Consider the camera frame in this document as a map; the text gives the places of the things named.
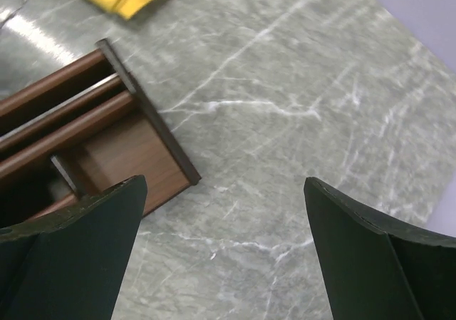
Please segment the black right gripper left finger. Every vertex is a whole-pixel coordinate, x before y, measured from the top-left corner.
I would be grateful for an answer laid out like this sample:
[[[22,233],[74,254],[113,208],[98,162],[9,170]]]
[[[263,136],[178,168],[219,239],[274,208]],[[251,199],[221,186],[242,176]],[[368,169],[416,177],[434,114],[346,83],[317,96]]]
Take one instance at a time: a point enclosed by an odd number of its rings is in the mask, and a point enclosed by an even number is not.
[[[146,197],[136,175],[1,228],[1,318],[110,319]]]

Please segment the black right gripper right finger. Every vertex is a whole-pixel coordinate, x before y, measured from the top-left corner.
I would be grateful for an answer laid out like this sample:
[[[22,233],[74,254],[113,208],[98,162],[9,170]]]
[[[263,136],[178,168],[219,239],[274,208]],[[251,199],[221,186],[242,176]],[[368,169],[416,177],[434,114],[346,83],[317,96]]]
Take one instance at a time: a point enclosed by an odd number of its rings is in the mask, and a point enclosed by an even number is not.
[[[455,238],[398,220],[316,177],[306,211],[334,319],[454,319]]]

